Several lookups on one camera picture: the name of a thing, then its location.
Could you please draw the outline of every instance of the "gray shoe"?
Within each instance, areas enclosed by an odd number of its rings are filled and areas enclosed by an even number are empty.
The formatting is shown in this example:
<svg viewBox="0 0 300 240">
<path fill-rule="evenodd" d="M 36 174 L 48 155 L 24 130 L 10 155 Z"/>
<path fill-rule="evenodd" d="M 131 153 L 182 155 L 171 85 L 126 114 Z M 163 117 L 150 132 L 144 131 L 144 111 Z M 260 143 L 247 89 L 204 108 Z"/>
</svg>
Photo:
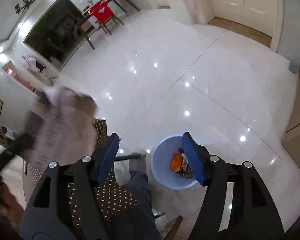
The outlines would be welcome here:
<svg viewBox="0 0 300 240">
<path fill-rule="evenodd" d="M 140 159 L 129 160 L 129 172 L 140 171 L 146 173 L 146 158 L 141 157 Z"/>
</svg>

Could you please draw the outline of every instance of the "red chair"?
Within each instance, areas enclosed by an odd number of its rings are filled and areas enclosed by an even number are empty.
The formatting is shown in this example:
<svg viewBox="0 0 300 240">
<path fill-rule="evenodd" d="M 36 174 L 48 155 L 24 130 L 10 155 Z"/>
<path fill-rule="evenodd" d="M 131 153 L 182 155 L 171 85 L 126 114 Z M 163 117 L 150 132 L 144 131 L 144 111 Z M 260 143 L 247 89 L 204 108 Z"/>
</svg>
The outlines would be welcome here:
<svg viewBox="0 0 300 240">
<path fill-rule="evenodd" d="M 110 20 L 113 20 L 115 24 L 117 24 L 116 20 L 118 20 L 123 25 L 123 22 L 117 16 L 114 15 L 113 11 L 108 7 L 108 2 L 105 0 L 101 0 L 95 5 L 93 5 L 89 9 L 89 14 L 97 18 L 96 23 L 98 22 L 100 24 L 100 27 L 105 32 L 107 30 L 110 33 L 110 35 L 112 34 L 106 27 L 106 23 L 108 23 Z"/>
</svg>

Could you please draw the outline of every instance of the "bucket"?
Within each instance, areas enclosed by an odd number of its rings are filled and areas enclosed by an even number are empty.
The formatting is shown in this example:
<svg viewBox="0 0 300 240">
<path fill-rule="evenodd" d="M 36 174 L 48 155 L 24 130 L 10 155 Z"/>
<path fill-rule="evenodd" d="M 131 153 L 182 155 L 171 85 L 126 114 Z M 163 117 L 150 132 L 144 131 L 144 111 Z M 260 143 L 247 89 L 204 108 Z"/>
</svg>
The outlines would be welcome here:
<svg viewBox="0 0 300 240">
<path fill-rule="evenodd" d="M 151 157 L 151 171 L 154 178 L 161 185 L 173 190 L 186 189 L 197 183 L 194 178 L 184 178 L 170 170 L 172 156 L 180 147 L 182 147 L 181 135 L 169 137 L 160 143 Z"/>
</svg>

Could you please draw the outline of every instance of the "black chandelier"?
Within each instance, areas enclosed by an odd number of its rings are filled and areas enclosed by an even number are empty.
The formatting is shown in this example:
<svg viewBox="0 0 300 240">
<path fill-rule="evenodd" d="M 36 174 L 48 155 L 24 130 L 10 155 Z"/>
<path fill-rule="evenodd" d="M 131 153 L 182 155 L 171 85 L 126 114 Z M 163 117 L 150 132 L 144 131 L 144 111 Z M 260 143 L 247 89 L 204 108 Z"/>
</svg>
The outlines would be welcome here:
<svg viewBox="0 0 300 240">
<path fill-rule="evenodd" d="M 15 6 L 15 9 L 16 9 L 16 13 L 17 14 L 20 14 L 20 13 L 23 13 L 27 8 L 29 9 L 30 5 L 35 1 L 35 0 L 22 0 L 25 4 L 23 7 L 20 7 L 19 4 L 17 4 Z"/>
</svg>

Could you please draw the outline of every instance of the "wooden table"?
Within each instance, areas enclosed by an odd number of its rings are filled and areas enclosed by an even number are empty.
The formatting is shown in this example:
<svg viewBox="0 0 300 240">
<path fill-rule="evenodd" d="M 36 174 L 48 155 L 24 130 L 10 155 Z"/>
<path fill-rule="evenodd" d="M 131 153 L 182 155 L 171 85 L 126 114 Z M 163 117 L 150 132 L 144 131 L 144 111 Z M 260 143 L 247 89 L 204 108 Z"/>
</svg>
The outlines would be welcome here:
<svg viewBox="0 0 300 240">
<path fill-rule="evenodd" d="M 113 1 L 117 6 L 119 6 L 119 7 L 122 9 L 122 11 L 124 11 L 125 13 L 127 13 L 127 11 L 126 11 L 125 9 L 123 9 L 122 6 L 121 6 L 116 0 L 106 0 L 106 1 L 107 1 L 107 2 Z M 139 9 L 134 3 L 132 3 L 130 0 L 125 0 L 125 1 L 126 1 L 128 4 L 130 4 L 133 8 L 135 8 L 137 11 L 140 11 L 140 9 Z M 90 44 L 90 46 L 94 49 L 94 46 L 93 46 L 93 44 L 90 42 L 87 33 L 86 33 L 86 32 L 83 30 L 83 28 L 81 27 L 81 26 L 82 26 L 86 21 L 88 21 L 88 20 L 90 19 L 90 17 L 92 16 L 92 15 L 90 15 L 90 14 L 88 13 L 89 8 L 87 8 L 87 9 L 84 11 L 83 15 L 84 15 L 85 17 L 83 18 L 82 21 L 80 21 L 79 23 L 77 23 L 77 26 L 78 26 L 78 29 L 80 30 L 80 32 L 85 36 L 87 42 L 88 42 L 88 43 Z"/>
</svg>

